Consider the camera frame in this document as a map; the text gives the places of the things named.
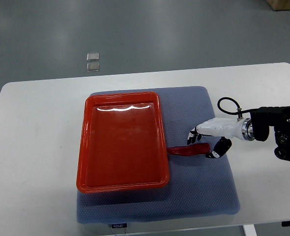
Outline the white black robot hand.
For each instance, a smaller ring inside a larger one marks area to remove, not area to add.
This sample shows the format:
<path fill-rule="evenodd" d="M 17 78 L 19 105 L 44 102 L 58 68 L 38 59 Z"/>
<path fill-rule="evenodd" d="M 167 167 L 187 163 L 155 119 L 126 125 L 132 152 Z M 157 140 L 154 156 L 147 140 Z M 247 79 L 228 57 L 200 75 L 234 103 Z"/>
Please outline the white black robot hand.
<path fill-rule="evenodd" d="M 202 136 L 219 137 L 213 150 L 206 157 L 217 159 L 226 154 L 232 146 L 231 138 L 253 141 L 254 134 L 250 118 L 212 118 L 195 126 L 188 134 L 187 144 L 193 144 Z"/>

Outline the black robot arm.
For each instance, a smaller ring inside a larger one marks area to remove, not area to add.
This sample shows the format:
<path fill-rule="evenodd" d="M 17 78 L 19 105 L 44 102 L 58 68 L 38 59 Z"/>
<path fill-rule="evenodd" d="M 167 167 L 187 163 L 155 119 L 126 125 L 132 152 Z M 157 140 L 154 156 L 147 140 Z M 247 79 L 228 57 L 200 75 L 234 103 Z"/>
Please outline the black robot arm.
<path fill-rule="evenodd" d="M 236 105 L 236 112 L 224 110 L 220 103 L 229 100 Z M 269 136 L 270 127 L 274 128 L 277 147 L 274 154 L 277 158 L 290 162 L 290 106 L 260 107 L 242 110 L 237 101 L 230 97 L 222 97 L 217 102 L 218 109 L 228 115 L 237 115 L 241 121 L 241 128 L 237 134 L 247 141 L 264 142 Z"/>

